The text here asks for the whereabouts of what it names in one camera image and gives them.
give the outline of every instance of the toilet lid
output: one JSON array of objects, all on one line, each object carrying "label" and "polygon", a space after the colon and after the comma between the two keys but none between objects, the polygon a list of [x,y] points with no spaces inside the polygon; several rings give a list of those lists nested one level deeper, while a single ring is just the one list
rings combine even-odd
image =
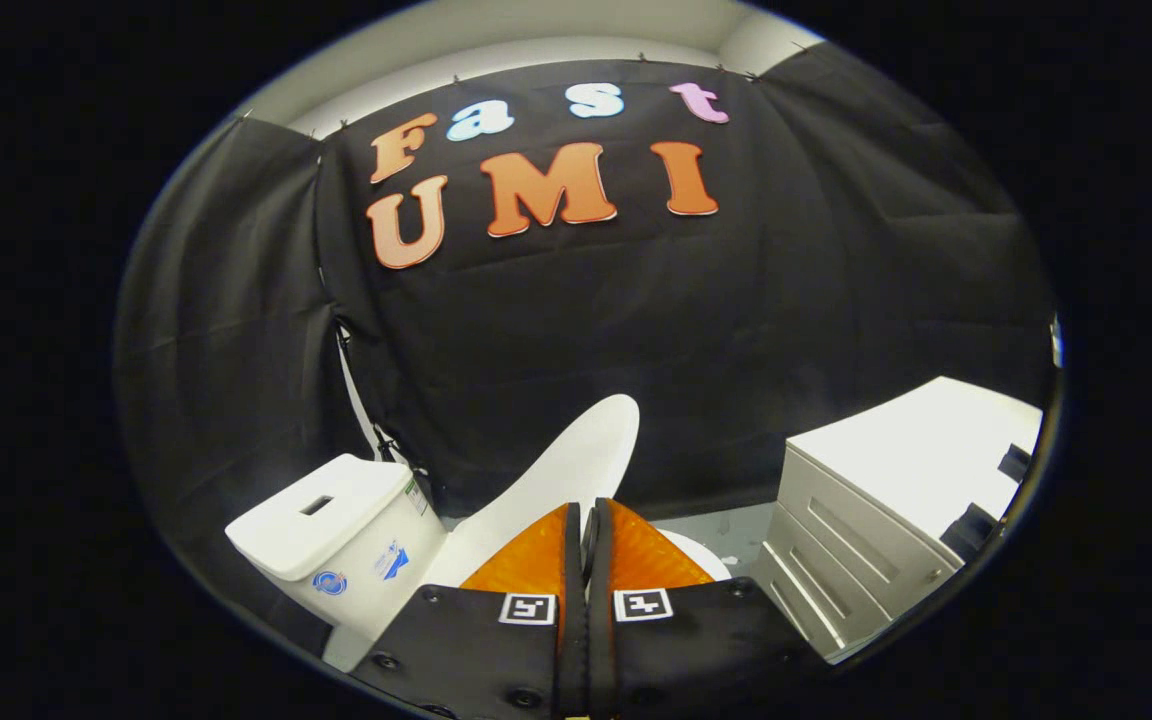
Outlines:
[{"label": "toilet lid", "polygon": [[509,488],[448,536],[426,583],[457,588],[508,541],[560,505],[579,502],[585,532],[594,499],[614,497],[639,435],[639,406],[613,395],[567,425]]}]

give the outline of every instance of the blue sticker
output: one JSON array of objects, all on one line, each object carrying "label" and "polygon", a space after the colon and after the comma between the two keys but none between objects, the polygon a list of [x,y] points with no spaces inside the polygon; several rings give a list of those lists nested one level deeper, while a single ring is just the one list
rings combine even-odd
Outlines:
[{"label": "blue sticker", "polygon": [[394,564],[391,564],[388,573],[385,574],[385,579],[396,578],[397,569],[402,568],[403,564],[407,564],[407,551],[400,550],[397,552],[397,559],[394,560]]},{"label": "blue sticker", "polygon": [[380,579],[393,579],[397,577],[397,569],[408,562],[410,560],[408,560],[407,550],[399,547],[397,541],[393,541],[389,543],[389,547],[385,548],[384,553],[380,553],[371,569]]},{"label": "blue sticker", "polygon": [[344,575],[340,573],[324,570],[314,575],[314,589],[319,592],[340,594],[344,592],[344,588],[347,588],[347,585],[348,582],[344,579]]}]

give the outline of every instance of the sticker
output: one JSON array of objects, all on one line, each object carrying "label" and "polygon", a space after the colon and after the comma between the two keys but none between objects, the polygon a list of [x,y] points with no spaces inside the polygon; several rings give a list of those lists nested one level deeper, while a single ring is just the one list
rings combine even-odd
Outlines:
[{"label": "sticker", "polygon": [[416,478],[407,483],[403,495],[407,495],[407,500],[412,501],[412,505],[416,506],[416,511],[419,511],[420,515],[424,515],[425,510],[429,509],[429,502],[425,501],[425,493],[420,492],[420,486],[416,484]]},{"label": "sticker", "polygon": [[500,621],[507,626],[553,626],[558,596],[506,593]]},{"label": "sticker", "polygon": [[319,592],[340,594],[344,592],[344,588],[348,588],[348,584],[344,575],[333,573],[332,570],[324,570],[314,575],[314,589]]},{"label": "sticker", "polygon": [[616,621],[639,623],[642,620],[665,620],[673,617],[669,593],[664,588],[650,591],[616,591]]},{"label": "sticker", "polygon": [[402,568],[410,560],[407,559],[407,551],[397,546],[397,541],[389,543],[389,547],[371,564],[371,570],[380,579],[394,579],[397,577],[397,569]]}]

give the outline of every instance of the screw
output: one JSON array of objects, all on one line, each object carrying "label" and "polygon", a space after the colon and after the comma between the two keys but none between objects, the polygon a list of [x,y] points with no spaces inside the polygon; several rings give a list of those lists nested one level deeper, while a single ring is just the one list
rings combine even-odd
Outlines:
[{"label": "screw", "polygon": [[372,662],[376,662],[379,667],[386,670],[396,670],[397,660],[393,659],[393,655],[386,655],[385,653],[378,653],[378,655],[372,655]]},{"label": "screw", "polygon": [[422,705],[420,710],[429,710],[430,712],[433,712],[434,715],[456,717],[456,714],[454,714],[454,712],[452,712],[450,708],[445,707],[442,705]]},{"label": "screw", "polygon": [[508,700],[517,707],[538,707],[543,702],[540,694],[526,688],[518,688],[509,694]]}]

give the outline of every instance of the orange letter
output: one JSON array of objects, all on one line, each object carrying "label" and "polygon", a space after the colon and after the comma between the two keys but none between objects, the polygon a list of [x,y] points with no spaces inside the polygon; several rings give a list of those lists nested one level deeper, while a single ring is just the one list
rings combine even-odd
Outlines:
[{"label": "orange letter", "polygon": [[607,202],[602,179],[598,174],[598,156],[602,145],[574,142],[559,147],[548,174],[540,174],[524,156],[508,152],[483,160],[479,168],[492,177],[495,220],[488,225],[492,237],[506,237],[529,227],[518,211],[518,200],[531,210],[540,225],[554,222],[558,202],[567,192],[563,220],[568,223],[596,223],[616,217],[616,205]]},{"label": "orange letter", "polygon": [[371,182],[378,183],[415,162],[416,158],[403,150],[415,151],[419,147],[425,142],[425,131],[420,128],[429,128],[435,122],[438,115],[425,113],[371,141],[371,146],[376,147],[376,173],[371,173]]},{"label": "orange letter", "polygon": [[696,162],[700,150],[690,142],[657,142],[652,151],[664,160],[669,174],[669,202],[666,206],[676,215],[713,215],[718,202],[705,194],[700,166]]},{"label": "orange letter", "polygon": [[425,232],[416,242],[403,242],[397,234],[397,205],[402,195],[381,197],[367,209],[371,218],[371,241],[376,245],[376,259],[387,268],[402,270],[424,263],[444,244],[444,187],[447,176],[423,179],[412,188],[412,197],[420,200],[420,221]]}]

